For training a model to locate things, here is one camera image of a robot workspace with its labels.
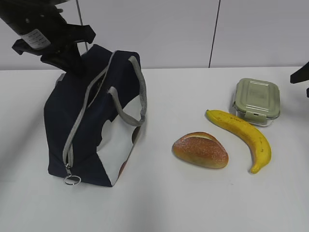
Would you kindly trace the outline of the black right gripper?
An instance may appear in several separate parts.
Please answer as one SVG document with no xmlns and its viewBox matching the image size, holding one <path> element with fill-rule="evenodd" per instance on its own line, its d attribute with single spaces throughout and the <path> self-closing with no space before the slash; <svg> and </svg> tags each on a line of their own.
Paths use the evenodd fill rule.
<svg viewBox="0 0 309 232">
<path fill-rule="evenodd" d="M 290 83 L 297 84 L 309 80 L 309 62 L 290 75 Z"/>
</svg>

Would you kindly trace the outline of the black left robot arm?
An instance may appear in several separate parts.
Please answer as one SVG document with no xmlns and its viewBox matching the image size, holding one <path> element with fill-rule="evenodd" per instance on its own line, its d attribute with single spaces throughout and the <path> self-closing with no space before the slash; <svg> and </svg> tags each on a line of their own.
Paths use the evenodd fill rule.
<svg viewBox="0 0 309 232">
<path fill-rule="evenodd" d="M 41 62 L 82 76 L 86 65 L 78 43 L 92 43 L 96 34 L 89 25 L 69 24 L 57 5 L 61 0 L 2 0 L 1 19 L 19 35 L 12 49 L 30 53 Z"/>
</svg>

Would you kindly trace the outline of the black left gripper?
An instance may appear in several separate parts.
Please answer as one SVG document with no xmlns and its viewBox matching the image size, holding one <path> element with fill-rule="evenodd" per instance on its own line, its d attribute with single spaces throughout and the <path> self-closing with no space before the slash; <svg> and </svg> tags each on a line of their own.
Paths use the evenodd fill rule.
<svg viewBox="0 0 309 232">
<path fill-rule="evenodd" d="M 68 24 L 61 17 L 17 16 L 12 17 L 11 28 L 20 36 L 12 46 L 19 55 L 30 53 L 65 72 L 76 76 L 85 74 L 86 67 L 77 44 L 93 42 L 96 33 L 89 25 Z"/>
</svg>

